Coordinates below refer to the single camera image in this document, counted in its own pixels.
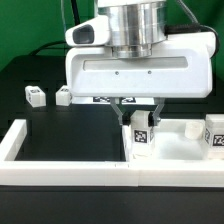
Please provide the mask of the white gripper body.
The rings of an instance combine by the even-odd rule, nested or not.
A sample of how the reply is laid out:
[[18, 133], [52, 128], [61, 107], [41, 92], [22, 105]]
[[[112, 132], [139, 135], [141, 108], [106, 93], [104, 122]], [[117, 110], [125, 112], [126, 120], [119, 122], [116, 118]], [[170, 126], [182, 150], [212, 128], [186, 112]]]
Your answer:
[[98, 16], [65, 34], [66, 80], [78, 97], [204, 98], [212, 90], [214, 34], [171, 34], [148, 57], [118, 59], [106, 45], [109, 21]]

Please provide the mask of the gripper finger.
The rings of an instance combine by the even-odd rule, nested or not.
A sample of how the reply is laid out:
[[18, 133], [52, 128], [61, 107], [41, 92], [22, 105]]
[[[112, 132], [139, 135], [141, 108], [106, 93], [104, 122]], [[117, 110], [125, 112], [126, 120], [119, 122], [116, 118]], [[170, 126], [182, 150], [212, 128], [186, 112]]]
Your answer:
[[130, 124], [130, 113], [126, 111], [122, 105], [120, 98], [110, 98], [110, 105], [118, 116], [118, 122], [120, 126]]
[[155, 98], [154, 104], [156, 105], [156, 108], [153, 112], [150, 112], [148, 115], [148, 126], [154, 127], [157, 126], [160, 122], [160, 113], [164, 107], [165, 99], [164, 98]]

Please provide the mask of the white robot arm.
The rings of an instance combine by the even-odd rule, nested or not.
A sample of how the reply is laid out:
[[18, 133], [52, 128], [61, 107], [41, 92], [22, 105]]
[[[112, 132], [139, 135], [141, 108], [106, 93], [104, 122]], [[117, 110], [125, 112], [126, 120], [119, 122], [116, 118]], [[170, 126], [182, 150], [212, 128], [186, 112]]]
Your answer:
[[97, 13], [66, 31], [66, 80], [74, 97], [107, 97], [126, 125], [122, 98], [152, 98], [155, 126], [167, 98], [204, 98], [212, 90], [213, 32], [166, 30], [166, 0], [96, 0]]

